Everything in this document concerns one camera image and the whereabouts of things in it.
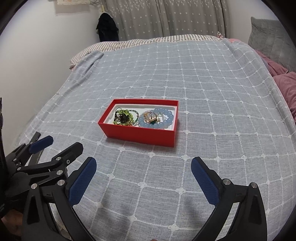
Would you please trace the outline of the person's hand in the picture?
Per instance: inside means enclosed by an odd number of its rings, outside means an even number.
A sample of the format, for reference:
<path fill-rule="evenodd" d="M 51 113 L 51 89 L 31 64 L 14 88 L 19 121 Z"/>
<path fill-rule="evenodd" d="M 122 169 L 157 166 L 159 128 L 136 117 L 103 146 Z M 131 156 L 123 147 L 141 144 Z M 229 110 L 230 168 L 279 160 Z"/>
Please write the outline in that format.
<path fill-rule="evenodd" d="M 5 240 L 22 240 L 22 224 L 23 214 L 10 210 L 4 217 L 1 218 L 1 239 Z"/>

